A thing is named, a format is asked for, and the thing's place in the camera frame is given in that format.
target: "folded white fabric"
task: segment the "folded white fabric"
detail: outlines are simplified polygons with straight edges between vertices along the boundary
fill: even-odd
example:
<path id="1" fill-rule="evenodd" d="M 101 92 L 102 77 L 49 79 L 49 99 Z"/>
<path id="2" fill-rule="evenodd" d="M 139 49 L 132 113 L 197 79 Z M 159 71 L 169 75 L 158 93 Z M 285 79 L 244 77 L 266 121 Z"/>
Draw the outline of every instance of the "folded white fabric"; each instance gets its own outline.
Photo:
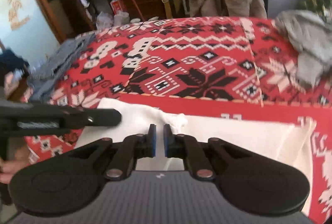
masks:
<path id="1" fill-rule="evenodd" d="M 154 159 L 140 159 L 140 170 L 181 170 L 180 159 L 164 156 L 163 126 L 170 124 L 174 134 L 184 133 L 194 136 L 199 142 L 207 142 L 210 137 L 218 137 L 237 146 L 265 157 L 283 162 L 302 171 L 312 185 L 312 156 L 310 136 L 316 122 L 307 118 L 304 126 L 293 124 L 222 119 L 203 116 L 186 116 L 164 113 L 158 108 L 146 105 L 128 104 L 115 99 L 102 99 L 98 108 L 114 108 L 122 114 L 122 122 L 116 128 L 86 127 L 76 147 L 95 140 L 110 137 L 121 142 L 126 136 L 144 133 L 150 124 L 157 126 L 157 150 Z M 309 213 L 310 197 L 303 212 Z"/>

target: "finger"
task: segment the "finger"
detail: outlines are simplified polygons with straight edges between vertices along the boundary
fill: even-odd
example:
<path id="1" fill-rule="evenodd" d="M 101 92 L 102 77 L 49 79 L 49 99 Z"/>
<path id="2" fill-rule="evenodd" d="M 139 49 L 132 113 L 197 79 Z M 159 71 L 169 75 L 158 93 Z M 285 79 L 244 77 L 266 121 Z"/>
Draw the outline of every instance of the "finger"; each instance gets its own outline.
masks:
<path id="1" fill-rule="evenodd" d="M 27 145 L 16 150 L 15 159 L 17 160 L 27 160 L 30 154 L 30 150 Z"/>
<path id="2" fill-rule="evenodd" d="M 15 174 L 19 170 L 28 166 L 29 162 L 27 160 L 10 160 L 5 161 L 2 164 L 1 171 L 5 174 Z"/>
<path id="3" fill-rule="evenodd" d="M 9 184 L 13 176 L 13 174 L 0 174 L 0 183 Z"/>

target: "metal screw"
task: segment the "metal screw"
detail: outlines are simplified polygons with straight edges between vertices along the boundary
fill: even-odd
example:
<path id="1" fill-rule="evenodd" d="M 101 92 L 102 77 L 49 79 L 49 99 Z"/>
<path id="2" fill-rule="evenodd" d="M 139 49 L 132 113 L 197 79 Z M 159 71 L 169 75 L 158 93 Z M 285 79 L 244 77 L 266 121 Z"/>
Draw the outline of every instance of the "metal screw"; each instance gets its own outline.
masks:
<path id="1" fill-rule="evenodd" d="M 119 178 L 122 175 L 122 171 L 119 169 L 109 169 L 106 175 L 110 178 Z"/>
<path id="2" fill-rule="evenodd" d="M 213 175 L 213 171 L 209 169 L 200 169 L 197 172 L 197 176 L 200 178 L 210 178 Z"/>

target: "gray cloth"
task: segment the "gray cloth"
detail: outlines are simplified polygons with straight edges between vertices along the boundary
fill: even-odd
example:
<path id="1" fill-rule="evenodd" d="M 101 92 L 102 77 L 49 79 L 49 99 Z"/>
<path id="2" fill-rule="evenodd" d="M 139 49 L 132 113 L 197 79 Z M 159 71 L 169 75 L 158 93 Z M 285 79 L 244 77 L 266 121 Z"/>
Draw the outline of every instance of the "gray cloth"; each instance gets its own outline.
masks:
<path id="1" fill-rule="evenodd" d="M 283 11 L 276 18 L 276 26 L 300 53 L 300 83 L 314 87 L 332 66 L 332 25 L 311 11 Z"/>
<path id="2" fill-rule="evenodd" d="M 76 39 L 66 40 L 57 53 L 27 79 L 28 86 L 34 92 L 29 98 L 31 101 L 47 102 L 57 80 L 64 76 L 71 64 L 79 58 L 81 52 L 95 39 L 94 32 L 79 36 Z"/>

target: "red patterned tablecloth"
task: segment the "red patterned tablecloth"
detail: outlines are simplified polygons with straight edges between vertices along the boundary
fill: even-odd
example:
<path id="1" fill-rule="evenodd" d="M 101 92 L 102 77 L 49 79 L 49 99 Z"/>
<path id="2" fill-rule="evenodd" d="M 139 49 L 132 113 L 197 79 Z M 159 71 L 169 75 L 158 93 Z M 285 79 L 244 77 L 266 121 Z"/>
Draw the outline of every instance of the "red patterned tablecloth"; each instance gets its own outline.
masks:
<path id="1" fill-rule="evenodd" d="M 317 127 L 309 217 L 323 223 L 332 213 L 332 82 L 322 78 L 305 90 L 295 78 L 297 56 L 271 20 L 203 17 L 113 27 L 72 64 L 51 103 L 96 107 L 109 97 L 237 120 L 301 124 L 310 116 Z M 73 149 L 80 133 L 27 137 L 31 162 Z"/>

